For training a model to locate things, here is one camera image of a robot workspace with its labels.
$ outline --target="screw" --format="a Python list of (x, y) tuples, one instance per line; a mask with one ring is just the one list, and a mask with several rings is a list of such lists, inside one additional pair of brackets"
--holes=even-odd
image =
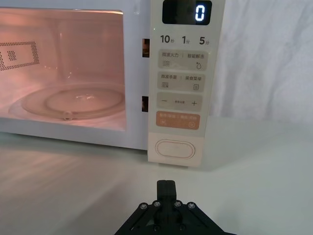
[(194, 208), (196, 207), (196, 205), (193, 204), (193, 203), (189, 203), (189, 204), (188, 204), (188, 207), (189, 207), (190, 209), (194, 209)]
[(141, 204), (140, 209), (142, 209), (142, 210), (147, 209), (147, 205), (146, 204)]
[(181, 206), (181, 203), (180, 203), (179, 201), (177, 201), (177, 202), (174, 203), (174, 206), (175, 206), (175, 207), (180, 207), (180, 206)]
[(179, 227), (179, 230), (181, 230), (181, 231), (184, 231), (186, 229), (186, 226), (185, 225), (180, 225), (180, 227)]
[(161, 203), (160, 203), (160, 202), (155, 202), (155, 203), (154, 203), (154, 206), (155, 206), (155, 207), (159, 207), (159, 206), (161, 206)]
[(155, 225), (155, 226), (153, 227), (153, 230), (154, 230), (154, 231), (159, 231), (159, 230), (160, 230), (160, 226), (159, 226), (159, 225)]

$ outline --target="control panel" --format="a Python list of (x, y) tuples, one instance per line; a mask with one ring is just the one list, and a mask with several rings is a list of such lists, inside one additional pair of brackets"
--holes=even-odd
[(151, 1), (151, 162), (202, 159), (225, 0)]

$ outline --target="orange button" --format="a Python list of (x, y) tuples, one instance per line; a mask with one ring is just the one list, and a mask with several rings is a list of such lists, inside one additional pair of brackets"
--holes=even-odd
[(198, 130), (200, 115), (158, 111), (156, 125), (180, 129)]

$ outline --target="number 0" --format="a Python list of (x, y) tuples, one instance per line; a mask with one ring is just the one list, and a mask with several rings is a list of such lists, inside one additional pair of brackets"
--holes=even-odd
[[(201, 17), (199, 18), (199, 9), (201, 9)], [(196, 8), (196, 21), (203, 21), (204, 20), (204, 12), (205, 7), (203, 5), (198, 5)]]

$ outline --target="digital display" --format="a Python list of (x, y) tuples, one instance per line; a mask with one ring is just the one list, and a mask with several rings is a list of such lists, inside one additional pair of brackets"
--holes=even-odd
[(162, 21), (164, 24), (208, 25), (211, 11), (209, 0), (165, 0)]

